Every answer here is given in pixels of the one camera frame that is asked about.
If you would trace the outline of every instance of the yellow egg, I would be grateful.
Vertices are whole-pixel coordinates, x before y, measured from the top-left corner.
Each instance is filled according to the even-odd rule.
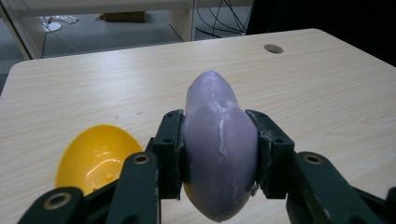
[[[81,133],[59,163],[55,188],[77,187],[88,195],[120,177],[125,159],[142,147],[123,129],[98,125]]]

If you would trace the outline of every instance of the purple egg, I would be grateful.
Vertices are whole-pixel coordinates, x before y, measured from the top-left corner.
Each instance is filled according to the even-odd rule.
[[[183,186],[192,204],[221,222],[250,197],[258,158],[258,133],[217,72],[196,78],[187,92],[183,123]]]

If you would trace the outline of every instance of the floor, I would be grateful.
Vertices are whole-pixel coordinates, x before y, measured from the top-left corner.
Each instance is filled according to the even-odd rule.
[[[195,12],[195,40],[243,35],[249,13],[250,7],[200,8]],[[168,23],[167,11],[148,11],[145,22],[99,21],[97,16],[76,15],[78,21],[74,24],[55,21],[62,26],[47,33],[43,58],[182,42]],[[0,19],[0,94],[9,70],[22,61],[16,43]]]

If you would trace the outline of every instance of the cardboard box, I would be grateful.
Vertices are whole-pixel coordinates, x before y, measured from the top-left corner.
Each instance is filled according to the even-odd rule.
[[[145,22],[146,11],[104,13],[105,21]]]

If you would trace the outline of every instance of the wood grain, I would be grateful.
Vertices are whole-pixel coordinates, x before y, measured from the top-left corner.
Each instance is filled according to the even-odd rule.
[[[280,46],[271,53],[264,45]],[[384,198],[396,186],[396,69],[319,30],[108,51],[15,65],[0,98],[0,223],[15,223],[53,188],[57,164],[91,126],[113,124],[142,147],[187,88],[214,69],[242,108],[269,115],[296,151],[326,156],[353,186]],[[163,223],[211,223],[163,201]],[[225,223],[287,223],[261,194]]]

